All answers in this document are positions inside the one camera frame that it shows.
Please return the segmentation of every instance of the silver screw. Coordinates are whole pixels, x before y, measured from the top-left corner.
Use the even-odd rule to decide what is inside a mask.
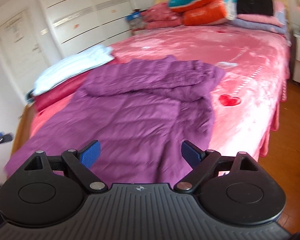
[[[177,188],[181,190],[189,190],[192,188],[192,184],[189,182],[179,182]]]
[[[92,182],[90,184],[90,188],[95,189],[95,190],[101,190],[103,188],[105,188],[105,184],[103,182]]]

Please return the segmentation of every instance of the black pillow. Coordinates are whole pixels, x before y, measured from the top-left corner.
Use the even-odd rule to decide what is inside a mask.
[[[272,0],[238,0],[237,13],[273,16]]]

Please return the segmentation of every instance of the light blue folded garment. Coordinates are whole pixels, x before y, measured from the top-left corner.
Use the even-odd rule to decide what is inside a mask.
[[[34,83],[33,95],[41,95],[65,80],[80,73],[104,65],[114,59],[112,48],[95,45],[83,52],[64,58],[42,72]]]
[[[283,35],[286,35],[287,33],[287,25],[284,25],[283,27],[279,27],[272,24],[249,22],[238,18],[234,19],[233,21],[228,21],[227,24],[236,27],[241,27],[244,29],[263,30],[263,31],[278,33]]]

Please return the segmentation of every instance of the purple jacket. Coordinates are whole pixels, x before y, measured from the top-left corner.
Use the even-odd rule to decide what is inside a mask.
[[[180,147],[208,148],[214,122],[210,91],[224,71],[210,64],[132,60],[91,71],[70,103],[48,120],[6,165],[11,175],[33,152],[60,155],[97,139],[91,170],[106,184],[169,182],[189,171]]]

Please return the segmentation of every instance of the white wardrobe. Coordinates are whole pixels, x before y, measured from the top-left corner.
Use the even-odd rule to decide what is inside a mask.
[[[64,57],[131,35],[129,0],[40,0]]]

